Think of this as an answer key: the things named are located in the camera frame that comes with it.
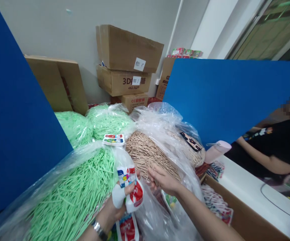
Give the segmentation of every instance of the person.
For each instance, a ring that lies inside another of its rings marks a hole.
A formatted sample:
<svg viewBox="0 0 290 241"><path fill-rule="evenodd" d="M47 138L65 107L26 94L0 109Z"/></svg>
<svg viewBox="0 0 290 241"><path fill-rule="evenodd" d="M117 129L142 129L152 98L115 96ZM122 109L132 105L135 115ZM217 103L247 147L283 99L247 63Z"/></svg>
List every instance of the person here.
<svg viewBox="0 0 290 241"><path fill-rule="evenodd" d="M290 116L290 101L283 111ZM259 178L282 181L290 174L290 119L252 129L249 137L239 137L225 156Z"/></svg>
<svg viewBox="0 0 290 241"><path fill-rule="evenodd" d="M167 194L175 196L205 241L243 241L233 229L213 214L193 193L163 168L153 164L153 169L149 168L148 174L152 190L157 190L154 181L156 180ZM128 195L133 189L134 185L126 187L125 194ZM115 208L111 196L95 219L105 233L108 233L114 223L123 216L125 211L126 207L124 205L120 209ZM91 225L88 226L78 239L78 241L96 240L101 239Z"/></svg>

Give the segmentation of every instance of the finger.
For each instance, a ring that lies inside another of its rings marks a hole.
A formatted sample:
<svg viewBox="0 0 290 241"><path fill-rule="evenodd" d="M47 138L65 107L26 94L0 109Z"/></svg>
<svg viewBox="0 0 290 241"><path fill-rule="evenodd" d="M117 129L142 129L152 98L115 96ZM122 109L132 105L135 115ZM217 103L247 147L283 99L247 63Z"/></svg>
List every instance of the finger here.
<svg viewBox="0 0 290 241"><path fill-rule="evenodd" d="M149 168L147 169L148 171L148 174L147 174L147 178L150 180L150 181L154 181L154 178L151 176L151 174L149 173Z"/></svg>
<svg viewBox="0 0 290 241"><path fill-rule="evenodd" d="M166 176L166 171L163 168L161 168L159 165L153 163L153 167L157 173L159 173L163 176Z"/></svg>
<svg viewBox="0 0 290 241"><path fill-rule="evenodd" d="M149 173L151 174L151 176L156 179L158 182L162 181L163 176L160 175L158 172L156 172L154 169L149 168L148 169Z"/></svg>
<svg viewBox="0 0 290 241"><path fill-rule="evenodd" d="M121 188L119 184L116 184L112 191L112 200L114 207L120 209L123 205L125 197L126 195L124 190Z"/></svg>
<svg viewBox="0 0 290 241"><path fill-rule="evenodd" d="M125 196L129 195L135 188L135 183L133 182L132 184L128 185L125 187Z"/></svg>
<svg viewBox="0 0 290 241"><path fill-rule="evenodd" d="M136 171L136 175L137 175L138 180L140 180L141 179L141 172L139 170Z"/></svg>

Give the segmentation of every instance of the white wall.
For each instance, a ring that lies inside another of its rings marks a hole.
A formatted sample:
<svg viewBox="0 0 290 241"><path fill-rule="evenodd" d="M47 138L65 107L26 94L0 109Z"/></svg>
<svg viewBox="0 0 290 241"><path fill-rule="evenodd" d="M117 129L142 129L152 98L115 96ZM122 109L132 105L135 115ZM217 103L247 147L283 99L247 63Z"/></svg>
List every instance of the white wall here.
<svg viewBox="0 0 290 241"><path fill-rule="evenodd" d="M184 0L171 43L174 48L190 49L209 0Z"/></svg>
<svg viewBox="0 0 290 241"><path fill-rule="evenodd" d="M203 51L207 59L238 0L210 0L191 49Z"/></svg>
<svg viewBox="0 0 290 241"><path fill-rule="evenodd" d="M100 103L110 96L97 83L95 26L112 24L165 45L148 93L154 96L179 4L180 0L0 0L0 11L24 54L77 61L88 103Z"/></svg>

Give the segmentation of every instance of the blue partition board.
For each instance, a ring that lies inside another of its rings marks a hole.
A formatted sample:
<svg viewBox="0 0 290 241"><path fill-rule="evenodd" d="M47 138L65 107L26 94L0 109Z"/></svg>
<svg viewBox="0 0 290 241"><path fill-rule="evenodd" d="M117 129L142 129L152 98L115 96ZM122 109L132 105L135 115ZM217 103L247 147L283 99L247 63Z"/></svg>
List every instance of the blue partition board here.
<svg viewBox="0 0 290 241"><path fill-rule="evenodd" d="M289 97L290 62L176 59L163 101L205 146L232 143Z"/></svg>
<svg viewBox="0 0 290 241"><path fill-rule="evenodd" d="M0 14L0 210L71 151Z"/></svg>

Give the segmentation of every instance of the white label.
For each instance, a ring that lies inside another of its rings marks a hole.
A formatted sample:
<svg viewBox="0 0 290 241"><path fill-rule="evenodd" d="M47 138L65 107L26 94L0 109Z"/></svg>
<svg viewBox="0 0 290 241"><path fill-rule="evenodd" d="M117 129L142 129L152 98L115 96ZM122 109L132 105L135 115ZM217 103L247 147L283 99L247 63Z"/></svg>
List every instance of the white label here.
<svg viewBox="0 0 290 241"><path fill-rule="evenodd" d="M143 71L144 67L145 67L145 63L146 63L145 60L142 60L140 58L136 58L134 69L139 70L139 71Z"/></svg>
<svg viewBox="0 0 290 241"><path fill-rule="evenodd" d="M139 85L140 83L141 83L141 77L140 76L133 76L132 85Z"/></svg>
<svg viewBox="0 0 290 241"><path fill-rule="evenodd" d="M172 55L178 55L179 54L179 50L174 50L173 52L172 52Z"/></svg>

